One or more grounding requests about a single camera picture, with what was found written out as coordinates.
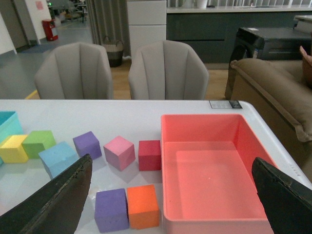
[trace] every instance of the yellow cube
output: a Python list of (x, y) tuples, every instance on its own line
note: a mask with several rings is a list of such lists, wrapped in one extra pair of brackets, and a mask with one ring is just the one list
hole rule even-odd
[(4, 163), (25, 163), (28, 161), (28, 155), (21, 144), (26, 137), (27, 135), (8, 136), (0, 144), (0, 157)]

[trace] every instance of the wicker basket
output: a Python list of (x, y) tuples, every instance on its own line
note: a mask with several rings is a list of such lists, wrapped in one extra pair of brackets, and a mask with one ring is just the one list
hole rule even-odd
[(122, 64), (123, 43), (120, 40), (111, 40), (108, 36), (104, 37), (102, 44), (107, 52), (110, 67), (118, 67)]

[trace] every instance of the sofa armrest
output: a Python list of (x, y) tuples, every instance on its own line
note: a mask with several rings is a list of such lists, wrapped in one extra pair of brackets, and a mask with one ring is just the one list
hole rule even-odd
[(232, 61), (231, 67), (295, 128), (299, 141), (312, 140), (312, 90), (309, 87), (270, 61), (245, 58)]
[(302, 82), (302, 60), (272, 60), (270, 63), (280, 72), (286, 71), (290, 73), (296, 81)]

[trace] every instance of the brown sofa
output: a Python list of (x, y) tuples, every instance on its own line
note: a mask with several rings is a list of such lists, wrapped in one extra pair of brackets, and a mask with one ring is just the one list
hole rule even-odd
[(232, 61), (226, 98), (251, 103), (312, 181), (312, 90), (302, 61)]

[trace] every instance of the white cabinet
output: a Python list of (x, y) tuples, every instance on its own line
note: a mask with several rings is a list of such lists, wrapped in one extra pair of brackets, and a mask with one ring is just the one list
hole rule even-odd
[(166, 39), (166, 0), (128, 0), (131, 56), (143, 46)]

